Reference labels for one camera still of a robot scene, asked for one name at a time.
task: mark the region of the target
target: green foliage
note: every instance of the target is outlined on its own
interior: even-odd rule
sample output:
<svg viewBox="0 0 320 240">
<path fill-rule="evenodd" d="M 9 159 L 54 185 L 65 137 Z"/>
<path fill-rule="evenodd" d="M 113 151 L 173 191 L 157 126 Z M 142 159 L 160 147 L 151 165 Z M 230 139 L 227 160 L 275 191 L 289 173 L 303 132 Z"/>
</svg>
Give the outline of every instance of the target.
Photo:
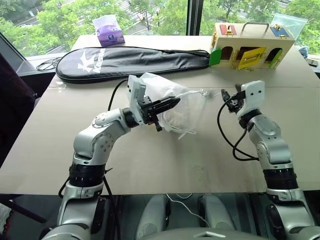
<svg viewBox="0 0 320 240">
<path fill-rule="evenodd" d="M 187 31 L 187 0 L 168 0 L 159 9 L 154 21 L 159 23 L 153 27 L 155 35 L 186 35 Z"/>
<path fill-rule="evenodd" d="M 251 0 L 248 1 L 251 5 L 245 6 L 247 11 L 247 18 L 254 22 L 266 22 L 270 23 L 275 15 L 275 12 L 279 11 L 279 3 L 277 0 Z"/>
<path fill-rule="evenodd" d="M 130 0 L 130 10 L 142 15 L 142 23 L 148 30 L 152 28 L 154 18 L 158 17 L 160 8 L 165 4 L 164 0 Z"/>
<path fill-rule="evenodd" d="M 289 3 L 285 14 L 308 19 L 297 43 L 307 45 L 311 54 L 320 54 L 320 0 L 294 0 Z"/>
<path fill-rule="evenodd" d="M 228 22 L 232 21 L 229 19 L 231 12 L 238 12 L 241 6 L 240 0 L 219 0 L 219 6 L 222 6 L 225 9 L 225 17 L 224 19 Z"/>
<path fill-rule="evenodd" d="M 0 0 L 0 17 L 5 17 L 10 12 L 21 10 L 21 0 Z"/>
<path fill-rule="evenodd" d="M 25 56 L 45 54 L 59 46 L 58 37 L 46 33 L 41 25 L 22 28 L 0 17 L 0 32 Z"/>
<path fill-rule="evenodd" d="M 243 23 L 244 24 L 244 23 L 248 22 L 248 20 L 245 18 L 239 17 L 235 13 L 232 13 L 229 15 L 228 22 L 229 23 Z"/>
<path fill-rule="evenodd" d="M 123 30 L 132 25 L 130 16 L 115 0 L 77 0 L 70 4 L 49 0 L 43 7 L 36 16 L 39 24 L 32 27 L 14 26 L 0 18 L 0 32 L 25 56 L 45 54 L 58 46 L 69 51 L 80 35 L 95 32 L 92 19 L 103 15 L 115 14 Z"/>
<path fill-rule="evenodd" d="M 0 0 L 0 32 L 25 56 L 45 54 L 61 45 L 69 51 L 80 35 L 95 32 L 92 19 L 103 15 L 116 15 L 124 32 L 133 25 L 131 16 L 117 6 L 116 0 L 76 0 L 70 4 L 44 0 L 44 11 L 37 15 L 39 24 L 32 27 L 15 26 L 6 17 L 26 12 L 40 1 Z M 155 35 L 185 35 L 187 7 L 188 0 L 130 0 L 130 10 L 141 14 L 142 23 Z M 240 10 L 247 13 L 247 19 L 238 15 Z M 270 23 L 275 12 L 308 19 L 297 43 L 308 45 L 312 54 L 320 54 L 320 0 L 293 0 L 286 9 L 276 0 L 204 0 L 200 35 L 212 35 L 215 22 Z"/>
<path fill-rule="evenodd" d="M 201 16 L 200 35 L 210 36 L 213 33 L 215 22 L 225 16 L 226 11 L 219 7 L 218 0 L 204 0 Z"/>
</svg>

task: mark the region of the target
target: black chair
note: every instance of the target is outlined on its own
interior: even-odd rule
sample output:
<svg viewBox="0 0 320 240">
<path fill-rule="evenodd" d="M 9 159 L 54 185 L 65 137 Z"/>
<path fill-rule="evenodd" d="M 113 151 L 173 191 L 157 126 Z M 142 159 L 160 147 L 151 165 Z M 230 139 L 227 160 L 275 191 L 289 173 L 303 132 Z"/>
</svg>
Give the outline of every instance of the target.
<svg viewBox="0 0 320 240">
<path fill-rule="evenodd" d="M 0 167 L 32 113 L 37 95 L 0 54 Z M 0 194 L 0 203 L 39 223 L 43 217 L 12 201 L 20 195 Z"/>
</svg>

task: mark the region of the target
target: plastic bag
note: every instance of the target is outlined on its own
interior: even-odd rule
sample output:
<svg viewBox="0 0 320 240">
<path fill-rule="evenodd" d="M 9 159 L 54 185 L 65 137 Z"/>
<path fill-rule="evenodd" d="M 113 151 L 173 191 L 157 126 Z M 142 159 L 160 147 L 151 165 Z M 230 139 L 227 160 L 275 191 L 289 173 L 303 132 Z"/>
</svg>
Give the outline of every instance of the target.
<svg viewBox="0 0 320 240">
<path fill-rule="evenodd" d="M 180 98 L 180 102 L 174 108 L 157 115 L 159 124 L 168 132 L 181 134 L 179 140 L 186 134 L 196 134 L 195 127 L 200 120 L 207 99 L 214 96 L 213 91 L 191 90 L 148 72 L 140 78 L 146 84 L 145 95 L 149 96 L 152 101 L 167 96 Z"/>
<path fill-rule="evenodd" d="M 104 15 L 92 20 L 95 27 L 96 36 L 102 47 L 108 47 L 125 42 L 122 32 L 115 15 Z"/>
</svg>

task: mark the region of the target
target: white logo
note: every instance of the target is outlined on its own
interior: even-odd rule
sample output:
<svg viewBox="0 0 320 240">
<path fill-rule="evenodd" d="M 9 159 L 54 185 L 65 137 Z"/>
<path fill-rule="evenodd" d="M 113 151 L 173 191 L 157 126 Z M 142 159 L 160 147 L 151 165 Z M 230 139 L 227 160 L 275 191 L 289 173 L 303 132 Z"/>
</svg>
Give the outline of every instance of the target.
<svg viewBox="0 0 320 240">
<path fill-rule="evenodd" d="M 106 49 L 104 49 L 104 48 L 100 49 L 100 52 L 98 54 L 98 61 L 94 65 L 94 69 L 93 69 L 93 71 L 95 73 L 98 73 L 98 74 L 100 73 L 102 63 L 104 62 L 105 51 L 106 51 Z"/>
<path fill-rule="evenodd" d="M 101 70 L 101 66 L 102 66 L 102 63 L 104 61 L 104 54 L 105 54 L 105 49 L 104 48 L 101 48 L 100 49 L 100 52 L 98 54 L 98 60 L 95 64 L 95 57 L 96 57 L 96 54 L 94 54 L 90 59 L 87 59 L 86 58 L 86 51 L 83 51 L 83 54 L 82 56 L 80 57 L 80 60 L 82 61 L 82 64 L 81 63 L 78 63 L 78 69 L 82 69 L 82 71 L 87 71 L 88 73 L 91 72 L 91 70 L 93 69 L 92 67 L 89 67 L 90 65 L 94 65 L 94 69 L 93 71 L 95 73 L 100 73 L 100 70 Z"/>
</svg>

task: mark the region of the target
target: black cable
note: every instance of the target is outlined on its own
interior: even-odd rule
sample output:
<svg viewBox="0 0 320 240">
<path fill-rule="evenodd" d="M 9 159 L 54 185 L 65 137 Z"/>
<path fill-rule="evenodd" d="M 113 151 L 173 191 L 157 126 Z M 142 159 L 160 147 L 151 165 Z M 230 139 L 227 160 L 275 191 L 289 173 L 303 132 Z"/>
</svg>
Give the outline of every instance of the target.
<svg viewBox="0 0 320 240">
<path fill-rule="evenodd" d="M 70 180 L 70 177 L 68 176 L 68 178 L 65 180 L 64 184 L 61 186 L 58 195 L 61 199 L 64 198 L 64 196 L 62 195 L 62 191 L 64 190 L 64 188 L 66 187 L 67 182 Z"/>
<path fill-rule="evenodd" d="M 114 196 L 112 195 L 110 186 L 109 186 L 109 184 L 107 182 L 107 179 L 106 179 L 106 176 L 103 176 L 103 182 L 104 182 L 104 185 L 106 187 L 106 190 L 108 191 L 108 194 L 109 194 L 109 197 L 110 197 L 110 201 L 111 201 L 112 211 L 114 213 L 115 226 L 116 226 L 116 236 L 117 236 L 118 240 L 121 240 L 119 215 L 118 215 L 118 211 L 117 211 L 117 208 L 116 208 L 115 199 L 114 199 Z"/>
<path fill-rule="evenodd" d="M 110 102 L 109 102 L 109 106 L 108 106 L 108 111 L 111 110 L 111 105 L 112 105 L 112 102 L 113 102 L 113 100 L 114 100 L 116 91 L 118 90 L 118 88 L 120 87 L 121 84 L 123 84 L 124 82 L 127 82 L 127 81 L 128 81 L 128 79 L 122 80 L 121 82 L 118 83 L 117 86 L 115 86 L 115 88 L 114 88 L 114 90 L 113 90 L 113 92 L 112 92 L 111 98 L 110 98 Z"/>
<path fill-rule="evenodd" d="M 229 141 L 229 139 L 226 137 L 224 131 L 222 130 L 222 127 L 221 127 L 221 124 L 220 124 L 220 115 L 221 115 L 222 110 L 224 109 L 224 107 L 225 107 L 225 106 L 227 105 L 227 103 L 228 103 L 229 101 L 231 101 L 231 100 L 232 100 L 232 97 L 229 98 L 227 101 L 225 101 L 224 104 L 223 104 L 223 105 L 221 106 L 221 108 L 219 109 L 219 112 L 218 112 L 218 115 L 217 115 L 217 118 L 216 118 L 216 122 L 217 122 L 218 128 L 219 128 L 219 130 L 220 130 L 220 133 L 221 133 L 222 137 L 224 138 L 224 140 L 225 140 L 232 148 L 234 148 L 235 151 L 237 151 L 237 152 L 239 152 L 239 153 L 241 153 L 241 154 L 243 154 L 243 155 L 251 158 L 250 160 L 259 160 L 257 157 L 254 157 L 254 156 L 252 156 L 252 155 L 250 155 L 250 154 L 248 154 L 248 153 L 245 153 L 245 152 L 239 150 L 239 149 L 237 148 L 237 146 L 235 147 L 235 146 Z"/>
<path fill-rule="evenodd" d="M 236 155 L 236 148 L 239 145 L 239 143 L 241 142 L 242 139 L 244 139 L 245 135 L 247 134 L 247 129 L 244 129 L 243 134 L 241 135 L 241 137 L 238 139 L 238 141 L 236 141 L 235 145 L 232 148 L 232 155 L 235 159 L 239 160 L 239 161 L 252 161 L 252 160 L 256 160 L 256 157 L 254 158 L 240 158 Z"/>
<path fill-rule="evenodd" d="M 55 69 L 60 59 L 61 57 L 55 57 L 53 59 L 49 59 L 47 61 L 44 61 L 43 63 L 40 63 L 38 66 L 35 67 L 35 69 L 37 69 L 38 71 Z"/>
</svg>

